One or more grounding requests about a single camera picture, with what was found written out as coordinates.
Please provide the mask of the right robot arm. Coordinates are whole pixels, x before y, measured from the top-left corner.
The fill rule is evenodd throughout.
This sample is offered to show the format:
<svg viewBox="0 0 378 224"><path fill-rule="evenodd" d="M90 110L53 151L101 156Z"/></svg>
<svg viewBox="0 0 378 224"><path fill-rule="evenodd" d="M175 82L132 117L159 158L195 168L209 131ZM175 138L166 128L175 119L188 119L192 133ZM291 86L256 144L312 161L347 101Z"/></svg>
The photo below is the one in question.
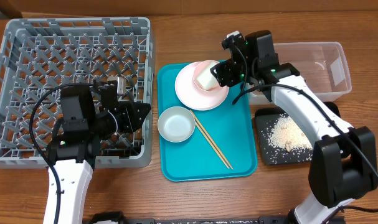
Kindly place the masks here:
<svg viewBox="0 0 378 224"><path fill-rule="evenodd" d="M313 144L308 181L311 193L290 210L288 223L328 223L351 202L378 187L376 139L334 114L308 88L290 63L280 63L268 30L243 36L235 31L221 42L231 58L210 70L220 86L249 83L288 114Z"/></svg>

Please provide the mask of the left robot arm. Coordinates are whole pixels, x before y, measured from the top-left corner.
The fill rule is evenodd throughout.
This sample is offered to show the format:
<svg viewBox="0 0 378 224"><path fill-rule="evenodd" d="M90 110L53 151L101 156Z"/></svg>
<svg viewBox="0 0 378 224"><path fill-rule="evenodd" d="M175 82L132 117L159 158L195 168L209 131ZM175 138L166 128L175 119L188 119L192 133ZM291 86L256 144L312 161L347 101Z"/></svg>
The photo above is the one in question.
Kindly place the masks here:
<svg viewBox="0 0 378 224"><path fill-rule="evenodd" d="M60 86L62 117L46 147L49 193L44 223L81 223L101 142L142 127L148 103L119 101L120 79Z"/></svg>

